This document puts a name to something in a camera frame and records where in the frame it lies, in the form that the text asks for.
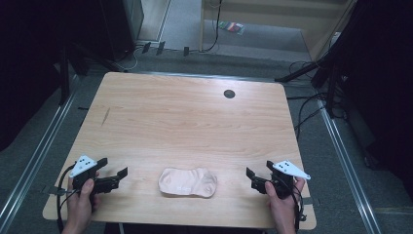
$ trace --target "gray floor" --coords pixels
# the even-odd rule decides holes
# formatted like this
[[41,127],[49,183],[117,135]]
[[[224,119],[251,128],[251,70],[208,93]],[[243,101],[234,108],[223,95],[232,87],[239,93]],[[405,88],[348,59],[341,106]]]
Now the gray floor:
[[[181,1],[173,0],[171,8],[173,9],[174,3],[179,2]],[[167,22],[163,34],[164,38],[168,36],[169,29],[171,27],[168,26]],[[192,45],[191,42],[184,42],[184,40],[186,39],[170,38],[166,40],[166,45],[175,43],[176,48]],[[223,47],[220,46],[221,53],[225,52]],[[288,68],[296,56],[292,55],[294,53],[291,54],[287,47],[282,53],[289,54],[289,56],[280,54],[276,58],[267,58],[266,56],[247,58],[240,54],[231,53],[228,56],[218,53],[217,55],[191,54],[189,57],[184,57],[182,52],[175,51],[164,51],[160,56],[155,56],[155,53],[155,49],[144,55],[138,51],[135,53],[136,61],[130,56],[127,60],[122,61],[122,64],[133,66],[136,63],[136,67],[130,71],[134,73],[149,71],[202,74],[203,76],[220,75],[226,78],[273,82],[274,78],[281,78],[289,73]],[[7,233],[57,233],[56,223],[42,217],[42,210],[48,196],[39,193],[38,190],[44,184],[55,183],[64,159],[87,114],[85,110],[80,110],[78,107],[90,106],[105,72],[104,68],[93,64],[88,76],[79,78],[79,88],[68,109],[67,116],[47,149],[45,160],[35,174],[24,200],[18,206],[19,209]],[[288,97],[310,96],[315,93],[310,85],[310,78],[307,76],[286,84],[285,90]],[[13,144],[0,152],[2,165],[0,176],[3,178],[0,180],[0,204],[4,204],[15,188],[44,132],[53,120],[58,109],[58,99],[59,91],[56,91],[26,124]],[[296,125],[298,111],[303,100],[290,100],[288,103],[291,118]],[[319,108],[317,102],[311,101],[304,108],[303,116],[308,116],[317,108]],[[411,233],[413,230],[411,210],[413,204],[399,179],[387,171],[372,171],[366,168],[361,150],[348,123],[340,119],[334,121],[368,201],[375,212],[382,233]],[[314,206],[318,221],[315,230],[300,231],[300,233],[367,233],[336,148],[320,114],[303,125],[298,144],[306,171],[312,175],[309,188],[315,200]],[[103,225],[103,223],[94,222],[87,233],[102,233]]]
[[[199,49],[201,1],[172,0],[160,41],[168,49]],[[301,31],[239,22],[244,26],[243,35],[219,29],[217,45],[211,50],[217,55],[243,58],[297,61],[310,60]],[[205,21],[204,49],[215,39],[215,21]]]

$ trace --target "human hand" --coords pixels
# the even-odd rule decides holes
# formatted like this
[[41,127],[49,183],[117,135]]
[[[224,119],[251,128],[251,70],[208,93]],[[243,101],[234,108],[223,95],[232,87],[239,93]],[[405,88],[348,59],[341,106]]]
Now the human hand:
[[[295,179],[297,181],[295,182],[295,187],[293,191],[294,191],[294,196],[297,202],[299,202],[300,197],[296,193],[298,192],[301,193],[301,191],[303,190],[304,184],[306,183],[306,180],[301,177],[296,177]],[[294,227],[295,202],[292,196],[288,196],[287,198],[283,200],[280,199],[277,196],[277,191],[274,188],[274,185],[269,181],[265,182],[265,190],[267,191],[267,195],[270,199],[269,207],[271,210],[271,215],[276,225],[277,233],[279,234],[295,233],[295,227]]]
[[[73,190],[73,178],[69,179],[67,190]],[[67,222],[63,229],[64,234],[83,233],[91,223],[92,205],[89,199],[94,190],[94,181],[90,178],[82,186],[80,194],[67,195]],[[98,196],[94,195],[94,209],[100,204]]]

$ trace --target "sock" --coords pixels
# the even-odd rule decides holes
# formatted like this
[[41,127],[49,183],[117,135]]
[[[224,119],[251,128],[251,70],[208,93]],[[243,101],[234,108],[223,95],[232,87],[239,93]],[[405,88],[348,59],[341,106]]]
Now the sock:
[[195,170],[164,169],[159,178],[161,192],[174,195],[210,197],[215,193],[216,176],[205,168]]

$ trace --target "tabletop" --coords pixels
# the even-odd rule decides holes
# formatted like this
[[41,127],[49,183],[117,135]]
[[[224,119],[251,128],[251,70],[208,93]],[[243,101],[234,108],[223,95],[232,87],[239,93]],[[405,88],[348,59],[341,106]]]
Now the tabletop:
[[[251,188],[246,167],[265,178],[267,160],[304,170],[281,84],[202,77],[107,73],[62,171],[81,155],[108,159],[99,177],[129,169],[118,189],[100,195],[93,220],[109,222],[272,228],[267,195]],[[215,193],[164,194],[165,168],[206,168]],[[307,184],[302,196],[310,197]],[[315,228],[312,205],[304,215],[300,228]],[[43,216],[56,219],[55,196]]]

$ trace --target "metal rail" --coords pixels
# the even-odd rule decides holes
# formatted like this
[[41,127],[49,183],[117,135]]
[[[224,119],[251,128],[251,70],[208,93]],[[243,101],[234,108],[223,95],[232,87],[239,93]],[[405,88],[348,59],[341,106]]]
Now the metal rail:
[[46,155],[55,139],[56,133],[58,132],[61,123],[67,115],[67,112],[73,102],[75,93],[79,88],[79,84],[79,77],[75,75],[72,81],[73,92],[71,93],[67,101],[57,109],[51,124],[43,134],[42,139],[37,145],[37,148],[31,156],[31,159],[24,169],[24,172],[22,173],[18,183],[10,193],[0,214],[0,233],[7,233],[10,225],[12,224],[12,221],[15,218],[21,203],[23,202],[24,197],[27,194],[28,189],[30,188],[30,185],[32,184],[34,178],[39,172],[40,167],[42,166],[44,159],[46,158]]
[[[318,100],[319,107],[324,106],[321,100]],[[362,188],[361,182],[358,179],[355,168],[353,167],[352,161],[347,153],[346,146],[341,139],[340,133],[337,129],[334,119],[331,119],[325,110],[321,111],[322,118],[324,120],[325,126],[330,133],[331,140],[334,144],[334,148],[337,152],[340,164],[343,168],[344,174],[346,176],[347,182],[350,185],[353,196],[355,198],[358,211],[360,212],[362,221],[364,222],[367,233],[371,234],[381,234],[379,223],[374,215],[374,212],[370,206],[370,202]]]

